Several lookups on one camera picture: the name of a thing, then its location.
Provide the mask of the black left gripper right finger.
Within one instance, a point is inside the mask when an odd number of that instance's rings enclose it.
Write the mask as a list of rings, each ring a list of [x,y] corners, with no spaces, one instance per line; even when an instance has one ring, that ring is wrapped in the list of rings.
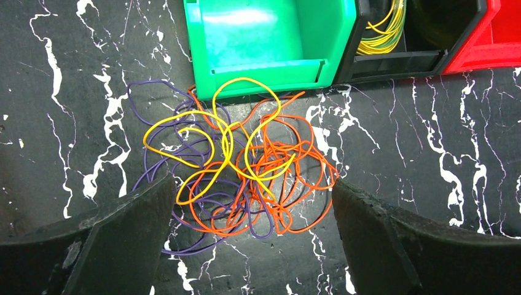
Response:
[[[344,181],[332,205],[358,294],[519,294],[520,241],[442,224]]]

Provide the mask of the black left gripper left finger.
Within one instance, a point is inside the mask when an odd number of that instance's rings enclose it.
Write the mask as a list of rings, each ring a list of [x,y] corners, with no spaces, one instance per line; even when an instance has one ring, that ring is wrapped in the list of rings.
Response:
[[[1,239],[2,294],[148,294],[169,232],[165,176],[73,218]]]

